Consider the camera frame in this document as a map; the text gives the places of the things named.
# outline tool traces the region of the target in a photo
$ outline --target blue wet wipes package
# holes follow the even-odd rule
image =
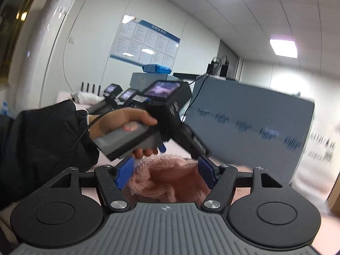
[[[143,71],[146,73],[157,73],[157,74],[170,74],[171,69],[164,65],[160,64],[145,64],[143,67]]]

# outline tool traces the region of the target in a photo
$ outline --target wall poster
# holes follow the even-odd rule
[[[134,65],[161,64],[172,69],[180,39],[130,15],[124,15],[110,57]]]

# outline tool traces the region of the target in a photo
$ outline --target human hand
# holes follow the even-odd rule
[[[89,116],[89,123],[91,123],[97,116]],[[146,125],[156,125],[157,120],[149,113],[142,109],[136,108],[122,108],[119,110],[112,111],[110,113],[105,114],[102,118],[96,121],[93,126],[90,127],[90,138],[92,140],[102,137],[109,132],[120,128],[121,126],[127,124],[130,121],[142,122]],[[133,153],[136,159],[142,158],[145,156],[150,156],[152,154],[158,154],[157,149],[136,149]]]

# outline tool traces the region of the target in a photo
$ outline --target black sleeve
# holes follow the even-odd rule
[[[0,210],[68,167],[85,172],[97,163],[99,152],[88,132],[64,160],[87,128],[86,115],[68,100],[23,111],[16,120],[0,116]]]

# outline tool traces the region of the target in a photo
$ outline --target silver screw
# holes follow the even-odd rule
[[[221,204],[216,200],[208,200],[204,203],[204,207],[209,209],[217,209],[221,206]]]
[[[127,203],[123,200],[115,200],[113,202],[111,202],[111,207],[114,209],[124,209],[127,207]]]

